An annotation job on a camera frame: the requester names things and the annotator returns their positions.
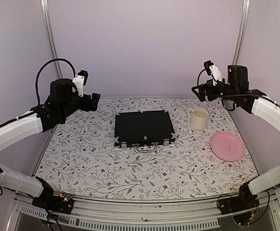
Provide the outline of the black poker case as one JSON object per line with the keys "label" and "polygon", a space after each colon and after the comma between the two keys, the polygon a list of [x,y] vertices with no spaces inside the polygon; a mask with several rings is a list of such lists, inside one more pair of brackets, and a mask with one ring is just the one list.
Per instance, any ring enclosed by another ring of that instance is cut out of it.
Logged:
{"label": "black poker case", "polygon": [[119,148],[168,146],[176,140],[170,115],[165,110],[119,113],[115,116],[114,145]]}

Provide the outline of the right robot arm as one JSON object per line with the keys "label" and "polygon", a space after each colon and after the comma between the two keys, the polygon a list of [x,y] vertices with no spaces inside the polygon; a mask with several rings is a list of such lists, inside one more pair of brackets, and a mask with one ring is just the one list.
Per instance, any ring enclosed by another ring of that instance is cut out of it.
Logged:
{"label": "right robot arm", "polygon": [[280,187],[280,105],[262,91],[249,89],[247,83],[215,84],[209,80],[191,87],[191,91],[202,102],[218,98],[232,101],[256,117],[247,123],[251,126],[249,131],[242,123],[239,123],[239,129],[252,151],[256,165],[264,166],[260,167],[260,176],[241,187],[243,193],[235,198],[235,206],[245,210],[253,203],[253,195]]}

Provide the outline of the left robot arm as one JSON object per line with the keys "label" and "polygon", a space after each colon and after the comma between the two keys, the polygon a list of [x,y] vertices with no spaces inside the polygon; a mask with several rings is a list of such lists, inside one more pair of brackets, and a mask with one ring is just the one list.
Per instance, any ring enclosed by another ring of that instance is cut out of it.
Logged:
{"label": "left robot arm", "polygon": [[[61,101],[48,98],[44,104],[35,106],[23,115],[0,125],[0,153],[31,136],[45,133],[58,124],[64,124],[67,118],[78,110],[96,111],[101,95],[93,93],[75,95]],[[26,193],[47,209],[57,205],[52,187],[43,179],[27,176],[0,163],[0,187]]]}

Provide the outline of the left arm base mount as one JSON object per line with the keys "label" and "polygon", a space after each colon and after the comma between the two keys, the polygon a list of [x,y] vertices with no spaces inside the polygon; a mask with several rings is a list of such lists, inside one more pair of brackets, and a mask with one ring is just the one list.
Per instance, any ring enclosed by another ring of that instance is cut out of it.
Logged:
{"label": "left arm base mount", "polygon": [[34,197],[32,205],[47,211],[70,215],[73,209],[74,200],[66,193],[54,195],[52,191],[42,192],[39,197]]}

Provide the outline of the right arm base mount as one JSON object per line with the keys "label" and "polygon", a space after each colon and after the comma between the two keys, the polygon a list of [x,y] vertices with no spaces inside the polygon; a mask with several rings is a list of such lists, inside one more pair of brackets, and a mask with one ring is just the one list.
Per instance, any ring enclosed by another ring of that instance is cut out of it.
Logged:
{"label": "right arm base mount", "polygon": [[233,220],[236,224],[240,226],[248,226],[258,212],[260,203],[257,195],[252,195],[247,186],[241,186],[237,196],[222,194],[217,199],[216,205],[222,215],[237,213],[249,209],[249,212],[246,214],[233,216]]}

